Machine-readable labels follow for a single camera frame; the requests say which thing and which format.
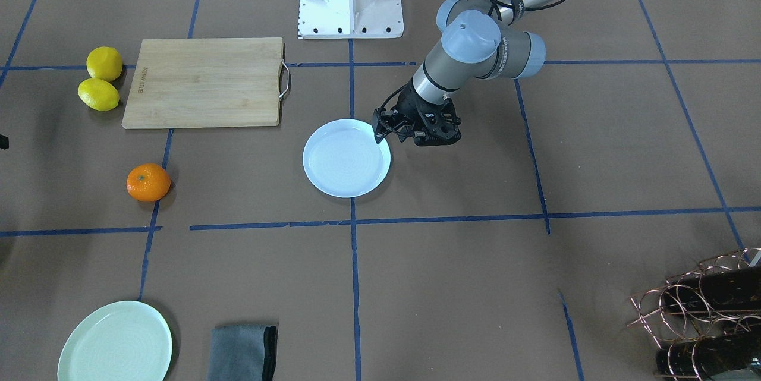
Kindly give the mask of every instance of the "plate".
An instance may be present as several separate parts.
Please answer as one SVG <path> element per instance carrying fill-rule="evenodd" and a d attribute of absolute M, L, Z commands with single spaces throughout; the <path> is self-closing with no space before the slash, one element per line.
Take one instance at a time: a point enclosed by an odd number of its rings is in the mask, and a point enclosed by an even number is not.
<path fill-rule="evenodd" d="M 342 119 L 318 128 L 304 147 L 304 171 L 334 197 L 359 197 L 381 184 L 391 166 L 388 142 L 375 143 L 373 127 Z"/>
<path fill-rule="evenodd" d="M 161 381 L 169 369 L 172 336 L 161 314 L 138 301 L 95 310 L 68 337 L 59 381 Z"/>

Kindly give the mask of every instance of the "black object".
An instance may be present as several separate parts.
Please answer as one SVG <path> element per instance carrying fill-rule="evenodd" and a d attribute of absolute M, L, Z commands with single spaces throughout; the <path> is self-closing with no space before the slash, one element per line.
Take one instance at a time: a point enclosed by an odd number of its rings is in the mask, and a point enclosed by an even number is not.
<path fill-rule="evenodd" d="M 761 332 L 740 332 L 683 342 L 668 349 L 659 349 L 655 355 L 661 375 L 700 376 L 702 379 L 739 370 L 749 376 L 743 379 L 750 379 L 750 376 L 761 379 L 759 359 Z"/>
<path fill-rule="evenodd" d="M 386 104 L 397 94 L 397 104 L 390 111 L 386 110 Z M 375 109 L 375 143 L 394 133 L 399 136 L 400 142 L 412 137 L 417 146 L 452 145 L 462 137 L 457 127 L 461 122 L 451 99 L 445 100 L 442 105 L 429 103 L 418 95 L 410 80 L 388 96 L 380 108 Z"/>
<path fill-rule="evenodd" d="M 277 341 L 278 330 L 274 326 L 215 328 L 207 381 L 272 381 Z"/>
<path fill-rule="evenodd" d="M 761 311 L 761 266 L 688 278 L 677 284 L 686 287 L 671 287 L 663 294 L 661 310 L 667 313 L 706 313 L 706 303 L 715 311 Z"/>

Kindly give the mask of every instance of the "blue joint cap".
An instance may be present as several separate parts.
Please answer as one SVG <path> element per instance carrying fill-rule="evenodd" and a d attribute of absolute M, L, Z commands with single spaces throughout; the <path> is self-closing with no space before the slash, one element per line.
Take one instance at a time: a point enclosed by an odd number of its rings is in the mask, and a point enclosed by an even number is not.
<path fill-rule="evenodd" d="M 547 58 L 547 46 L 544 44 L 542 37 L 531 32 L 526 33 L 531 42 L 531 48 L 529 50 L 526 66 L 524 67 L 523 72 L 516 77 L 516 80 L 519 78 L 533 77 L 536 73 L 539 73 L 542 66 L 544 66 L 544 60 Z"/>
<path fill-rule="evenodd" d="M 462 11 L 441 35 L 441 47 L 455 61 L 478 64 L 490 58 L 502 41 L 499 26 L 476 10 Z"/>
<path fill-rule="evenodd" d="M 438 7 L 438 12 L 436 12 L 436 27 L 438 27 L 438 30 L 441 32 L 446 29 L 446 19 L 449 18 L 449 13 L 452 12 L 452 9 L 454 8 L 454 4 L 457 4 L 457 2 L 460 2 L 461 0 L 445 0 L 443 4 L 441 4 L 441 7 Z"/>

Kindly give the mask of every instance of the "metal handle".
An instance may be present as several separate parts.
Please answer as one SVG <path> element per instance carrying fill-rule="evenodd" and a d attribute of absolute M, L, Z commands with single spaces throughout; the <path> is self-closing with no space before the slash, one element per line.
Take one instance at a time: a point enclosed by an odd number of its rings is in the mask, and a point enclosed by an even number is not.
<path fill-rule="evenodd" d="M 280 93 L 280 96 L 278 96 L 278 99 L 280 99 L 280 102 L 285 99 L 285 96 L 291 91 L 291 70 L 288 69 L 288 66 L 285 64 L 285 61 L 280 61 L 281 64 L 283 64 L 283 67 L 285 67 L 285 72 L 288 73 L 288 78 L 285 82 L 285 90 L 283 90 Z"/>

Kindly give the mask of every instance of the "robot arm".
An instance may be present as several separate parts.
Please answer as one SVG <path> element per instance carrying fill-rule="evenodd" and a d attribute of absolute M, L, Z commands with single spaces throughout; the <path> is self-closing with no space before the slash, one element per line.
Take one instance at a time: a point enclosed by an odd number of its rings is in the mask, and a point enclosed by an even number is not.
<path fill-rule="evenodd" d="M 375 140 L 388 134 L 417 146 L 450 145 L 460 139 L 451 96 L 470 78 L 526 78 L 539 72 L 546 49 L 541 37 L 510 28 L 526 12 L 552 0 L 446 0 L 436 24 L 441 40 L 410 82 L 373 113 Z M 386 104 L 397 96 L 394 107 Z"/>

